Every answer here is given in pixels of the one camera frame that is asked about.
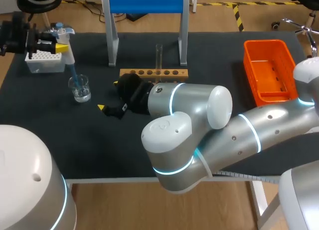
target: office chair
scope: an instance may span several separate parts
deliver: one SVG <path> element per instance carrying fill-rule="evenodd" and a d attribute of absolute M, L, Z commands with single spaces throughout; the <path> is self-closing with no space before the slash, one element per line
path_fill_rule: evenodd
<path fill-rule="evenodd" d="M 305 25 L 299 25 L 292 20 L 289 20 L 287 18 L 283 18 L 281 21 L 287 22 L 292 24 L 293 26 L 296 26 L 298 29 L 295 31 L 296 35 L 303 34 L 308 37 L 308 40 L 311 45 L 312 49 L 312 57 L 316 57 L 318 54 L 318 49 L 316 42 L 312 36 L 312 34 L 319 34 L 319 31 L 313 30 L 311 26 L 313 25 L 316 17 L 316 12 L 319 10 L 319 0 L 292 0 L 292 1 L 299 1 L 303 6 L 311 10 L 311 13 L 309 13 L 309 18 L 306 21 Z M 271 24 L 273 29 L 277 29 L 280 25 L 280 22 L 273 22 Z"/>

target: orange crate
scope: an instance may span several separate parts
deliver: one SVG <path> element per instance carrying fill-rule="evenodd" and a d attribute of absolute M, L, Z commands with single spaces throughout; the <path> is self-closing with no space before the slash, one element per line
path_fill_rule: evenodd
<path fill-rule="evenodd" d="M 244 66 L 257 106 L 298 97 L 295 62 L 283 41 L 249 40 L 244 49 Z"/>

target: glass cup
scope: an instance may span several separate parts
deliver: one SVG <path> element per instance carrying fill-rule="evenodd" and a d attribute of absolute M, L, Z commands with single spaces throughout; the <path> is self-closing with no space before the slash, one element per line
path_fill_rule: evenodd
<path fill-rule="evenodd" d="M 69 80 L 69 88 L 72 90 L 74 99 L 79 102 L 87 102 L 91 99 L 89 79 L 84 75 L 76 75 Z"/>

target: test tube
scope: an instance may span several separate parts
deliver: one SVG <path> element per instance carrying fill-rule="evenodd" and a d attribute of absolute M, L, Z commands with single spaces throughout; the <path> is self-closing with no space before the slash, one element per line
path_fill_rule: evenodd
<path fill-rule="evenodd" d="M 156 74 L 161 74 L 161 62 L 162 62 L 162 56 L 163 56 L 163 45 L 156 44 L 156 62 L 155 62 L 155 69 Z"/>

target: table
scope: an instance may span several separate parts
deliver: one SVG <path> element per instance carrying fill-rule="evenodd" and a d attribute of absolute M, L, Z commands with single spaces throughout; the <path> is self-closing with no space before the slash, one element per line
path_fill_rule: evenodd
<path fill-rule="evenodd" d="M 120 68 L 154 68 L 155 45 L 163 45 L 163 68 L 178 69 L 177 34 L 121 33 L 116 67 L 108 67 L 105 34 L 78 33 L 71 45 L 79 74 L 89 78 L 92 98 L 77 104 L 67 87 L 70 73 L 31 74 L 16 55 L 0 89 L 0 124 L 26 128 L 49 148 L 68 183 L 157 181 L 141 142 L 150 116 L 128 112 L 106 117 L 97 104 L 119 103 L 113 82 Z M 290 32 L 190 33 L 187 82 L 222 85 L 233 98 L 232 116 L 255 107 L 243 66 L 243 43 L 281 39 L 296 63 L 305 59 Z M 319 159 L 318 133 L 298 136 L 226 167 L 225 171 L 278 179 L 286 170 Z M 251 181 L 255 177 L 214 177 L 208 181 Z M 251 181 L 257 215 L 267 207 L 260 181 Z"/>

